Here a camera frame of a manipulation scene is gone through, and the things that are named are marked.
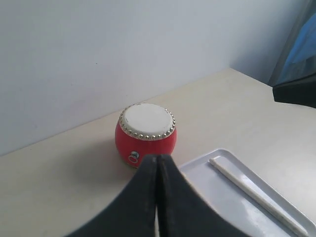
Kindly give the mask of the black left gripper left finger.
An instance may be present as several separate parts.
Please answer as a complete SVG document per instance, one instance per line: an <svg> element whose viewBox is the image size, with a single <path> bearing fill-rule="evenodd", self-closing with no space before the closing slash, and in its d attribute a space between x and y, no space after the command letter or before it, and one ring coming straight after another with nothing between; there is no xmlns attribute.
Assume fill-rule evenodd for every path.
<svg viewBox="0 0 316 237"><path fill-rule="evenodd" d="M154 237L157 156L146 155L120 194L69 237Z"/></svg>

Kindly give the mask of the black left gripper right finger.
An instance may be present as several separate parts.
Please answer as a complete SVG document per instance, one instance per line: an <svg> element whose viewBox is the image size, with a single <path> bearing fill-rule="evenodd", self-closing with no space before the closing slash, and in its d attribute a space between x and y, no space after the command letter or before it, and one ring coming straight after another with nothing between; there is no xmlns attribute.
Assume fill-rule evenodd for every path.
<svg viewBox="0 0 316 237"><path fill-rule="evenodd" d="M247 237L213 210L171 156L157 156L156 204L161 237Z"/></svg>

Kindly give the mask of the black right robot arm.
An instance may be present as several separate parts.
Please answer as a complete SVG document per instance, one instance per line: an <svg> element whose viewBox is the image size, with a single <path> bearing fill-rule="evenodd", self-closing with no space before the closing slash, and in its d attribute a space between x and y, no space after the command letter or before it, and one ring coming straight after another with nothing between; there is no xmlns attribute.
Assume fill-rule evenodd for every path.
<svg viewBox="0 0 316 237"><path fill-rule="evenodd" d="M316 74L273 87L275 102L316 108Z"/></svg>

